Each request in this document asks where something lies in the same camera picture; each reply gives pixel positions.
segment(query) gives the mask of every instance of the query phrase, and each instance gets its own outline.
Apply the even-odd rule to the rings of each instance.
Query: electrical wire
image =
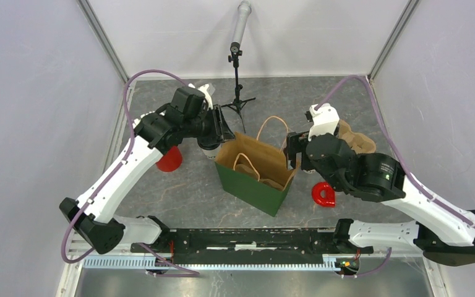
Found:
[[[451,213],[456,218],[459,218],[460,220],[465,222],[468,226],[473,227],[475,229],[474,222],[472,222],[470,219],[468,219],[464,215],[460,214],[456,210],[452,209],[450,206],[443,203],[441,200],[436,199],[413,176],[412,172],[409,170],[408,166],[404,162],[403,157],[401,156],[401,153],[398,150],[398,147],[394,144],[394,141],[392,141],[392,139],[390,138],[390,135],[387,132],[387,128],[385,127],[385,123],[383,122],[382,115],[380,113],[378,104],[376,102],[376,97],[375,97],[374,93],[372,92],[372,88],[370,87],[369,82],[367,81],[367,79],[365,77],[361,77],[359,75],[349,75],[349,76],[341,79],[340,82],[338,82],[338,84],[336,86],[334,86],[334,88],[332,88],[332,90],[327,94],[327,96],[318,105],[316,105],[314,110],[318,110],[321,106],[323,106],[325,103],[327,103],[331,99],[332,95],[334,95],[334,93],[336,93],[343,86],[343,84],[345,82],[347,82],[351,79],[356,79],[356,80],[360,81],[363,84],[363,86],[365,87],[365,89],[367,90],[367,93],[369,94],[369,97],[370,97],[370,102],[372,103],[372,109],[374,110],[374,113],[376,114],[376,120],[378,121],[378,125],[380,126],[380,129],[382,130],[383,135],[385,136],[385,138],[386,138],[387,142],[389,143],[390,147],[392,148],[392,150],[396,154],[396,157],[398,158],[398,161],[400,162],[401,167],[403,168],[403,171],[405,172],[405,174],[407,175],[407,177],[409,178],[411,183],[422,194],[424,194],[429,201],[437,204],[439,207],[443,208],[444,210]]]
[[[181,267],[181,266],[178,266],[178,265],[166,260],[165,258],[159,256],[155,251],[153,251],[145,243],[138,243],[138,244],[142,248],[144,248],[146,251],[148,251],[150,254],[152,254],[154,257],[156,257],[157,259],[164,262],[167,266],[174,267],[175,269],[178,269],[178,270],[181,270],[181,271],[184,271],[184,272],[188,273],[188,274],[157,274],[157,273],[153,273],[154,277],[198,277],[199,276],[199,272],[194,271],[194,270],[190,270],[190,269],[187,269],[187,268],[184,268],[184,267]]]
[[[128,97],[128,88],[130,87],[130,84],[133,83],[133,81],[136,78],[140,77],[143,74],[148,74],[148,73],[160,73],[160,74],[168,75],[168,76],[176,79],[177,81],[179,81],[183,85],[188,85],[185,80],[180,79],[178,76],[176,76],[176,75],[174,75],[170,72],[166,72],[166,71],[158,70],[158,69],[149,69],[149,70],[140,71],[140,72],[134,74],[128,80],[128,82],[126,82],[126,84],[124,85],[123,91],[122,91],[122,94],[123,94],[122,105],[123,105],[124,114],[126,116],[126,124],[128,125],[128,130],[130,131],[130,139],[129,139],[128,149],[126,150],[126,153],[124,154],[121,162],[119,162],[119,164],[117,164],[114,167],[114,170],[112,170],[110,172],[110,174],[107,175],[106,178],[99,184],[99,186],[97,186],[97,188],[92,192],[92,194],[87,199],[87,201],[83,204],[81,209],[79,209],[79,211],[74,215],[73,219],[70,221],[70,224],[68,225],[68,228],[66,228],[66,231],[64,232],[64,236],[62,238],[62,243],[61,243],[61,257],[62,257],[62,260],[64,262],[68,263],[68,264],[77,263],[77,262],[81,261],[82,259],[84,259],[86,256],[88,256],[91,252],[93,252],[93,248],[91,248],[91,249],[87,250],[84,254],[82,254],[80,257],[78,257],[76,259],[69,259],[66,256],[68,238],[70,237],[70,234],[72,233],[72,230],[75,226],[75,223],[81,217],[81,214],[83,214],[85,212],[87,207],[90,205],[90,203],[93,202],[94,198],[104,188],[106,183],[108,183],[108,181],[110,181],[110,179],[112,179],[112,177],[119,171],[119,169],[121,169],[121,167],[123,166],[123,163],[126,162],[128,157],[132,153],[132,149],[134,148],[135,133],[134,133],[134,128],[132,127],[132,117],[130,116],[130,112],[128,110],[128,99],[127,99],[127,97]]]
[[[388,248],[387,250],[387,255],[385,256],[383,262],[378,266],[376,267],[375,269],[372,269],[371,271],[367,271],[367,272],[364,272],[364,273],[360,273],[360,274],[355,274],[355,275],[345,275],[345,274],[342,274],[341,275],[341,278],[358,278],[358,277],[366,277],[368,275],[371,275],[373,273],[376,273],[380,270],[382,270],[388,263],[388,261],[390,260],[390,254],[392,253],[392,247],[391,248]]]

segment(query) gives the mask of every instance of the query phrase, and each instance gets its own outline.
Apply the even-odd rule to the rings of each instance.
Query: shiny red object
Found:
[[[336,206],[336,193],[325,181],[317,183],[312,187],[312,198],[316,204],[321,205],[322,207]]]
[[[166,153],[156,165],[162,172],[172,172],[178,169],[183,162],[183,156],[178,147],[172,147],[168,153]]]

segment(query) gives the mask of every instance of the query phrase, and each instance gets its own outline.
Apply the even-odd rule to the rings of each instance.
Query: gift bag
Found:
[[[284,120],[270,116],[263,122],[256,138],[235,133],[236,139],[225,142],[215,159],[216,168],[223,189],[258,208],[275,216],[283,203],[296,169],[287,170],[286,159],[281,150],[259,141],[263,127],[270,119]]]

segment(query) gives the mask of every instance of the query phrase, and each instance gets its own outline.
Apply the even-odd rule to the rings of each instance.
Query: tripod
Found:
[[[255,97],[247,99],[247,100],[239,99],[240,92],[243,89],[243,85],[239,84],[239,76],[238,76],[239,57],[242,54],[243,52],[241,50],[237,50],[236,52],[232,51],[231,54],[228,55],[228,62],[233,63],[234,73],[236,75],[236,87],[234,88],[235,97],[232,103],[225,104],[222,107],[228,107],[237,113],[237,115],[241,119],[241,124],[243,125],[243,132],[246,133],[247,131],[245,130],[245,123],[243,122],[243,115],[241,114],[241,110],[243,109],[243,107],[245,107],[248,101],[255,100]]]

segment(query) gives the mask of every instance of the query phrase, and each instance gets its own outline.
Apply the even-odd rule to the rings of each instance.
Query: purple cable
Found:
[[[358,278],[358,277],[366,277],[368,275],[371,275],[373,273],[376,273],[380,270],[382,270],[386,264],[388,263],[388,261],[390,260],[390,254],[392,253],[392,247],[391,248],[388,248],[387,250],[387,255],[385,256],[383,262],[376,268],[372,269],[371,271],[367,271],[367,272],[364,272],[364,273],[360,273],[360,274],[356,274],[356,275],[342,275],[341,277],[346,277],[346,278]]]
[[[124,154],[124,156],[122,158],[122,161],[119,164],[117,164],[116,167],[114,167],[114,170],[112,170],[112,172],[110,172],[110,174],[107,175],[107,177],[92,192],[90,198],[88,198],[91,201],[94,200],[95,196],[97,196],[99,191],[101,191],[102,188],[106,185],[106,183],[108,183],[108,181],[119,171],[119,169],[123,165],[122,162],[126,161],[128,159],[128,156],[130,155],[130,153],[132,152],[132,149],[134,148],[135,134],[134,134],[134,128],[132,127],[132,118],[130,117],[130,113],[128,111],[128,100],[127,100],[128,88],[130,87],[130,84],[133,83],[133,81],[136,78],[138,78],[139,76],[141,76],[143,74],[147,74],[147,73],[165,74],[165,75],[168,75],[168,76],[176,79],[177,81],[179,81],[183,85],[188,85],[186,81],[180,79],[178,76],[176,76],[176,75],[174,75],[170,72],[166,72],[166,71],[158,70],[158,69],[143,70],[141,72],[138,72],[138,73],[134,74],[134,76],[132,76],[128,80],[128,82],[126,82],[126,84],[124,85],[123,91],[122,91],[123,92],[122,105],[123,105],[123,109],[124,109],[124,114],[126,116],[126,124],[128,125],[128,130],[130,131],[129,146],[128,146],[128,149],[126,150],[126,153]],[[70,225],[68,225],[68,228],[66,228],[66,231],[64,232],[64,236],[62,238],[62,243],[61,243],[61,257],[62,257],[62,260],[64,262],[68,263],[68,264],[74,264],[74,263],[77,263],[77,262],[81,261],[82,259],[84,259],[86,256],[88,256],[93,251],[93,248],[91,248],[91,249],[87,250],[84,254],[82,254],[79,258],[73,259],[73,260],[68,259],[68,257],[66,256],[66,245],[68,243],[68,237],[70,237],[70,233],[72,232],[72,229],[74,228],[75,223],[77,222],[77,219],[81,216],[81,214],[83,214],[85,212],[85,210],[87,209],[87,207],[89,205],[90,205],[90,203],[88,203],[88,201],[83,204],[83,207],[81,207],[81,209],[74,215],[74,218],[70,221]]]
[[[175,269],[178,269],[178,270],[181,270],[181,271],[185,271],[185,272],[188,272],[189,274],[157,274],[157,273],[154,273],[153,275],[155,277],[198,277],[199,276],[199,272],[197,271],[194,271],[194,270],[190,270],[190,269],[186,269],[184,267],[181,267],[181,266],[178,266],[172,262],[169,262],[168,260],[166,260],[165,258],[159,256],[155,251],[153,251],[149,246],[147,246],[145,243],[138,243],[142,248],[144,248],[145,250],[147,250],[150,254],[154,255],[154,257],[156,257],[157,259],[163,261],[166,265],[170,266],[170,267],[174,267]]]
[[[382,115],[380,113],[380,110],[378,108],[378,104],[376,102],[376,97],[374,96],[374,93],[372,92],[372,88],[370,87],[369,82],[367,81],[367,79],[365,77],[361,77],[359,75],[349,75],[347,77],[344,77],[340,82],[338,82],[338,84],[334,88],[332,88],[332,91],[330,91],[330,93],[328,93],[327,96],[314,109],[318,110],[323,104],[327,103],[330,100],[330,98],[332,97],[332,95],[334,95],[334,93],[336,93],[338,91],[338,89],[341,88],[341,86],[346,81],[351,80],[351,79],[359,80],[363,84],[365,89],[367,90],[367,93],[370,96],[370,102],[372,103],[372,109],[374,110],[374,113],[376,114],[376,120],[378,121],[378,125],[380,126],[380,129],[382,130],[383,135],[385,136],[388,144],[390,144],[390,147],[392,148],[392,150],[396,154],[396,157],[398,158],[398,161],[400,162],[401,167],[403,168],[403,171],[405,172],[405,174],[407,175],[407,177],[409,178],[411,183],[422,194],[424,194],[431,202],[436,203],[438,206],[440,206],[441,208],[443,208],[447,212],[451,213],[452,215],[459,218],[460,220],[465,222],[467,225],[472,226],[475,229],[475,225],[471,220],[469,220],[468,218],[466,218],[464,215],[460,214],[456,210],[452,209],[447,204],[445,204],[442,201],[436,199],[425,188],[423,188],[423,186],[421,184],[419,184],[418,181],[416,181],[416,178],[413,176],[412,172],[409,170],[408,166],[405,164],[405,162],[403,160],[403,157],[401,156],[401,153],[398,150],[398,147],[396,147],[396,145],[394,144],[394,141],[392,141],[392,139],[388,135],[387,128],[385,128],[385,124],[383,123]]]

